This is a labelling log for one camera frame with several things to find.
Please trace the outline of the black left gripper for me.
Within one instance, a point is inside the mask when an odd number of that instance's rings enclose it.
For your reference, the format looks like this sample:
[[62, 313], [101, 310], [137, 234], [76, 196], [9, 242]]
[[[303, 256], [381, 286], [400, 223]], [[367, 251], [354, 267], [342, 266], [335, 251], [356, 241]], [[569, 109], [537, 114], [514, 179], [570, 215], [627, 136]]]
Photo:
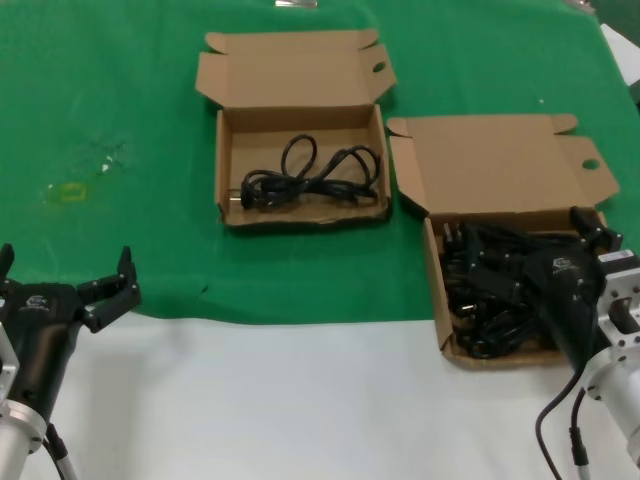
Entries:
[[19, 362], [8, 398], [50, 415], [75, 351], [81, 320], [98, 333], [141, 304], [136, 267], [131, 249], [125, 246], [114, 275], [75, 289], [60, 283], [10, 282], [14, 259], [12, 245], [5, 243], [0, 251], [1, 323]]

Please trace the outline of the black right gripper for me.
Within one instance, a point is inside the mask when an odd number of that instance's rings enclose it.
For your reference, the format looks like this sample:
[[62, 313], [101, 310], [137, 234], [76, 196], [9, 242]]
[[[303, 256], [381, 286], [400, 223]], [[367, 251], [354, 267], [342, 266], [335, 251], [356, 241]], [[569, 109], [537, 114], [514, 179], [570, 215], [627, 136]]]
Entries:
[[[623, 236], [595, 212], [574, 206], [569, 219], [585, 250], [604, 254], [621, 249]], [[572, 368], [580, 370], [605, 345], [603, 336], [593, 333], [593, 257], [579, 248], [530, 253], [531, 240], [524, 234], [468, 234], [467, 280], [497, 300], [521, 303], [524, 274], [544, 329]]]

